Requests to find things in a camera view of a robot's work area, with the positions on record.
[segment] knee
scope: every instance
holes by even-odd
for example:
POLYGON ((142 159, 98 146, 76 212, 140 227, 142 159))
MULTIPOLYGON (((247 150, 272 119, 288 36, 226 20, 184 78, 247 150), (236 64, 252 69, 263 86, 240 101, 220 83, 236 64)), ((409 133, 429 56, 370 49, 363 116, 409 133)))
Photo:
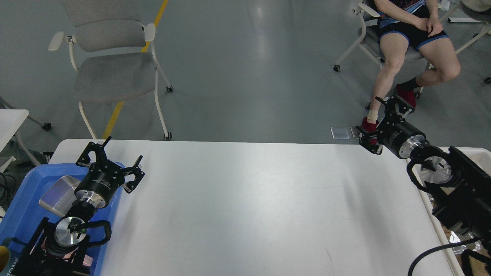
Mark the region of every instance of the knee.
POLYGON ((392 57, 385 61, 384 68, 391 74, 395 75, 401 70, 404 64, 404 57, 392 57))
POLYGON ((457 62, 457 63, 452 64, 450 66, 446 66, 444 68, 441 68, 439 70, 439 73, 440 73, 439 76, 443 82, 447 82, 449 80, 456 78, 460 74, 460 71, 461 71, 461 66, 457 62))

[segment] hand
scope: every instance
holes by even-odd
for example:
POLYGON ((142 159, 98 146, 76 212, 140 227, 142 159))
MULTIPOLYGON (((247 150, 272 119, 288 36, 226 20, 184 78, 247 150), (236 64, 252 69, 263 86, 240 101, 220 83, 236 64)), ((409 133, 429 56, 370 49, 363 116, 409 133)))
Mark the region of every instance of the hand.
POLYGON ((439 34, 441 31, 443 31, 443 26, 441 25, 440 21, 438 18, 429 18, 427 23, 427 32, 429 33, 428 36, 432 36, 435 34, 439 34))
POLYGON ((428 31, 428 21, 429 18, 418 18, 414 23, 414 26, 420 30, 428 31))

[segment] chair leg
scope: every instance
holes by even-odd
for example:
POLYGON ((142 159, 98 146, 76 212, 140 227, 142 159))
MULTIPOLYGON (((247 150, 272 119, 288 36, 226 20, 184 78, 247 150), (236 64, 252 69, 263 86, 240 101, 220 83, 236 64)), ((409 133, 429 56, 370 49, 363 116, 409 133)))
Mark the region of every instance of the chair leg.
POLYGON ((19 144, 19 147, 26 153, 26 155, 29 158, 29 160, 35 166, 41 166, 41 163, 39 163, 39 161, 31 154, 31 152, 29 152, 29 150, 26 148, 26 146, 22 142, 21 132, 20 131, 17 131, 14 136, 15 136, 15 139, 17 140, 17 143, 19 144))
POLYGON ((379 58, 374 57, 372 53, 370 53, 370 51, 361 44, 358 45, 358 48, 360 48, 376 65, 378 65, 379 69, 382 69, 382 62, 379 58))
POLYGON ((159 73, 155 71, 155 88, 154 88, 155 105, 157 106, 157 112, 159 113, 160 123, 162 123, 162 128, 164 129, 165 139, 171 140, 172 133, 167 131, 167 127, 165 126, 165 122, 164 122, 164 116, 162 116, 162 109, 160 108, 158 84, 159 84, 159 73))
POLYGON ((481 28, 481 31, 479 32, 479 34, 477 34, 476 36, 474 36, 474 38, 469 40, 469 42, 465 43, 460 48, 458 48, 455 51, 455 53, 458 54, 458 53, 462 52, 465 48, 469 47, 469 45, 476 42, 476 40, 478 40, 479 38, 483 37, 483 35, 488 33, 489 30, 491 30, 491 24, 484 24, 484 26, 481 28))
POLYGON ((87 120, 87 116, 85 115, 85 111, 83 110, 83 104, 82 102, 79 102, 79 109, 80 109, 80 114, 82 115, 82 119, 85 122, 85 125, 89 129, 90 135, 92 136, 92 139, 97 139, 94 134, 94 130, 90 126, 89 120, 87 120))
POLYGON ((423 92, 424 86, 421 86, 418 88, 418 91, 416 92, 416 99, 421 98, 421 92, 423 92))
POLYGON ((357 38, 351 46, 349 46, 346 51, 334 62, 334 70, 337 72, 339 70, 339 64, 356 48, 356 46, 360 45, 360 42, 364 37, 357 38))
POLYGON ((448 19, 452 15, 452 13, 454 13, 459 8, 459 6, 460 4, 457 4, 453 8, 451 8, 447 13, 445 13, 445 15, 443 15, 443 17, 440 18, 440 22, 443 22, 446 19, 448 19))
POLYGON ((170 82, 167 79, 167 76, 165 75, 164 70, 162 69, 162 66, 160 66, 159 60, 157 59, 157 55, 155 54, 155 46, 153 44, 153 41, 150 42, 150 49, 152 51, 152 57, 153 57, 153 60, 155 62, 155 65, 157 66, 157 69, 159 70, 159 72, 162 74, 162 77, 164 78, 165 85, 167 86, 167 91, 168 92, 174 91, 174 88, 172 88, 172 85, 170 85, 170 82))
MULTIPOLYGON (((13 107, 12 105, 10 105, 4 98, 2 98, 0 96, 0 104, 4 104, 6 105, 8 108, 10 109, 17 109, 15 107, 13 107)), ((41 123, 39 120, 37 120, 36 118, 32 117, 31 115, 28 115, 27 118, 31 121, 33 121, 34 123, 38 124, 41 126, 41 128, 45 131, 48 131, 51 129, 51 123, 41 123)))

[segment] wire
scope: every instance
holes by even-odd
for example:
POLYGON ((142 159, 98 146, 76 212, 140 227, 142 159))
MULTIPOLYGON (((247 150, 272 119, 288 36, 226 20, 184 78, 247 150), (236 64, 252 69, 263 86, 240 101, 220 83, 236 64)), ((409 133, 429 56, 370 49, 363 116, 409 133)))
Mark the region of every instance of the wire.
POLYGON ((8 188, 6 176, 11 177, 14 180, 14 187, 17 186, 17 179, 15 179, 15 177, 13 177, 12 175, 3 174, 2 172, 0 172, 0 175, 2 176, 3 181, 5 182, 5 184, 0 183, 0 187, 5 189, 5 197, 7 198, 8 205, 10 205, 12 203, 12 201, 10 200, 12 196, 12 191, 8 188))
POLYGON ((423 252, 419 256, 417 256, 414 259, 414 261, 411 263, 411 265, 409 266, 408 276, 412 276, 412 272, 413 272, 414 268, 416 267, 416 264, 419 261, 421 261, 421 259, 423 259, 424 257, 430 255, 431 253, 434 253, 434 252, 437 252, 437 251, 440 251, 440 250, 443 250, 443 249, 447 249, 447 248, 452 248, 452 247, 457 247, 457 246, 463 246, 463 245, 472 244, 472 243, 475 243, 477 241, 479 241, 478 238, 473 238, 473 239, 470 239, 470 240, 467 240, 467 241, 463 241, 463 242, 459 242, 459 243, 452 243, 452 244, 447 244, 447 245, 442 245, 442 246, 438 246, 438 247, 435 247, 435 248, 426 250, 425 252, 423 252))
POLYGON ((7 178, 5 177, 5 175, 3 173, 0 173, 0 175, 3 177, 3 181, 5 184, 2 184, 0 183, 0 187, 4 188, 5 189, 5 197, 7 199, 7 203, 8 203, 8 199, 9 199, 9 190, 8 190, 8 187, 7 187, 7 178))

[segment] person's leg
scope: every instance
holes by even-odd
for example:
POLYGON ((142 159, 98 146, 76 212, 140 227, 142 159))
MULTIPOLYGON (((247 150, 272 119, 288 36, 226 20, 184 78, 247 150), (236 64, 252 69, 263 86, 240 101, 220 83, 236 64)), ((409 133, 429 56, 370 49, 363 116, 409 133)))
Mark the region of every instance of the person's leg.
MULTIPOLYGON (((400 33, 387 33, 380 39, 380 49, 385 56, 385 65, 380 70, 372 90, 372 99, 370 100, 370 110, 378 111, 382 105, 375 97, 384 98, 392 87, 395 75, 401 69, 409 42, 405 36, 400 33)), ((372 116, 367 120, 375 124, 377 119, 372 116)))
POLYGON ((444 37, 430 41, 418 50, 434 66, 434 68, 426 70, 416 77, 419 86, 440 84, 459 75, 461 66, 449 38, 444 37))

